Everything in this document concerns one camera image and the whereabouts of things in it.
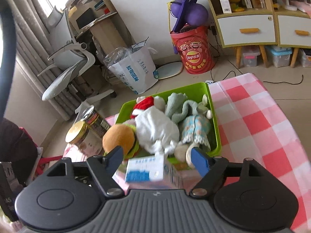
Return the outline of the bunny doll blue dress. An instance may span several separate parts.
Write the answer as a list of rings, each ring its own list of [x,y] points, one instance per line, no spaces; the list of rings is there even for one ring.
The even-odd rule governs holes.
[[[210,150],[207,138],[210,129],[209,119],[198,111],[198,115],[187,116],[177,125],[180,130],[180,142],[175,149],[174,156],[178,161],[185,162],[188,167],[194,169],[191,162],[191,149],[198,147],[205,153]]]

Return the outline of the white cloth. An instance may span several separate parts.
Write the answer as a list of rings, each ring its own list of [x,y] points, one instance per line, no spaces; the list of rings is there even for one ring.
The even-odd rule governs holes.
[[[134,113],[140,146],[152,155],[172,155],[179,142],[178,126],[155,106]]]

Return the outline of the blue white milk carton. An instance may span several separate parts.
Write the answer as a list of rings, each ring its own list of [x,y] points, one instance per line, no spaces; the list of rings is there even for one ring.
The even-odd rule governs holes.
[[[143,185],[142,189],[183,188],[181,176],[165,155],[129,159],[125,181]]]

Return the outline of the clear storage box blue lid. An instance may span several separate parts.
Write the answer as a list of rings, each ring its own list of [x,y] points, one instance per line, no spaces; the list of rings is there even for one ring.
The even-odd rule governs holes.
[[[273,66],[280,68],[289,66],[290,57],[293,53],[290,47],[278,47],[276,45],[265,46],[268,61],[273,64]]]

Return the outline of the white office chair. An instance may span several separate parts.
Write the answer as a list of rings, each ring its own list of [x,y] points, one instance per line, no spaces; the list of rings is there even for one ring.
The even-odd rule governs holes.
[[[73,95],[73,99],[78,101],[78,108],[80,108],[82,102],[85,102],[86,105],[92,105],[107,96],[115,98],[117,94],[112,88],[103,93],[94,90],[89,94],[84,94],[78,86],[73,84],[74,79],[82,76],[90,69],[95,64],[96,59],[87,50],[85,43],[76,41],[70,27],[68,10],[61,12],[54,8],[47,18],[47,25],[50,27],[48,40],[53,50],[47,60],[52,63],[38,75],[41,76],[52,68],[59,68],[61,74],[45,90],[42,100],[48,101],[55,99],[62,93],[70,93]]]

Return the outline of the wooden shelf cabinet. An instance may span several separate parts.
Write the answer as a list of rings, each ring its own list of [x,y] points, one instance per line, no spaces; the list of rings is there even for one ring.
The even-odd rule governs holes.
[[[291,67],[298,53],[310,48],[310,4],[296,0],[208,0],[223,48],[236,50],[239,67],[242,49],[258,46],[268,66],[267,47],[292,48]]]

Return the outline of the red white checkered tablecloth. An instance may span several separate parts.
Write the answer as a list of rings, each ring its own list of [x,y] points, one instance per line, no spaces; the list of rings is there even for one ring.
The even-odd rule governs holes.
[[[221,154],[230,161],[251,157],[297,197],[294,232],[310,232],[310,162],[291,123],[251,73],[211,85],[195,83],[174,89],[199,100],[210,90],[218,120]]]

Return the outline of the green plastic bin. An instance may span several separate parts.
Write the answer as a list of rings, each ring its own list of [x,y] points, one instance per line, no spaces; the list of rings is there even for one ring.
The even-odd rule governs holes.
[[[187,96],[188,100],[192,100],[199,104],[198,111],[204,116],[209,119],[210,129],[209,133],[207,134],[208,142],[210,145],[210,150],[207,154],[210,157],[219,156],[221,152],[221,140],[220,140],[220,133],[218,128],[218,122],[216,117],[216,112],[214,110],[211,92],[209,86],[204,83],[195,83],[190,84],[187,86],[182,86],[179,88],[174,88],[172,90],[163,91],[153,96],[159,96],[164,99],[165,102],[168,101],[168,97],[172,93],[182,93]]]

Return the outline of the santa claus plush toy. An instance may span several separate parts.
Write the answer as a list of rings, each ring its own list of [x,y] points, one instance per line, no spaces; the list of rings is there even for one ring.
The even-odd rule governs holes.
[[[136,99],[136,104],[133,107],[132,113],[130,115],[131,119],[134,119],[141,113],[142,110],[147,110],[149,107],[155,106],[158,110],[164,112],[166,103],[164,99],[160,96],[148,96],[148,97],[138,97]]]

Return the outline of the purple balance ball toy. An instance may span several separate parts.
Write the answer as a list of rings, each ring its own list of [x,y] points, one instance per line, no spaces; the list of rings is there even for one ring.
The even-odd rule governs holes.
[[[208,21],[208,10],[198,0],[174,0],[170,3],[170,14],[176,18],[173,32],[178,33],[188,24],[191,27],[200,27]]]

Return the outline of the black yellow drink can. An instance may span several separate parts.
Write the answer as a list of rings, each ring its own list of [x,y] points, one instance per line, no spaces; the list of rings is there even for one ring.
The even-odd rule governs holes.
[[[98,113],[94,105],[89,106],[83,111],[81,120],[86,122],[89,128],[100,138],[102,138],[111,127],[111,125]]]

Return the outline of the grey green fuzzy sock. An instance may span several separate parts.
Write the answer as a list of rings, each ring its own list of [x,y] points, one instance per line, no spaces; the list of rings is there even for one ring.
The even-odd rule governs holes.
[[[182,122],[187,116],[198,115],[198,103],[189,100],[186,94],[172,93],[168,97],[164,114],[175,124]]]

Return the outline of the gold lid snack jar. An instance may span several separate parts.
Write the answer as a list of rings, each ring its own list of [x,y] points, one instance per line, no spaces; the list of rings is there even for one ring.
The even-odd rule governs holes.
[[[102,140],[90,130],[85,121],[78,121],[72,125],[65,136],[68,144],[76,145],[85,156],[91,157],[102,153]]]

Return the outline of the red snack bucket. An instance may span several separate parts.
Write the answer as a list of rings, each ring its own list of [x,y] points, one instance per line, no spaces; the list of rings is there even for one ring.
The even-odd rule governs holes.
[[[198,75],[212,70],[215,62],[209,48],[208,28],[200,26],[192,29],[186,25],[183,30],[180,33],[171,31],[170,36],[186,71]]]

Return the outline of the plush hamburger toy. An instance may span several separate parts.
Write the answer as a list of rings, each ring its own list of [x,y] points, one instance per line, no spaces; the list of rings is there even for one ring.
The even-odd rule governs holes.
[[[115,124],[105,133],[102,138],[104,153],[108,154],[117,146],[123,149],[123,159],[130,159],[140,149],[136,137],[136,127],[128,124]]]

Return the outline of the clear storage box pink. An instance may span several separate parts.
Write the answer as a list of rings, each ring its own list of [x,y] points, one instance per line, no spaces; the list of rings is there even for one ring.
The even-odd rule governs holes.
[[[257,58],[261,55],[258,46],[243,46],[242,47],[242,64],[247,67],[256,67]]]

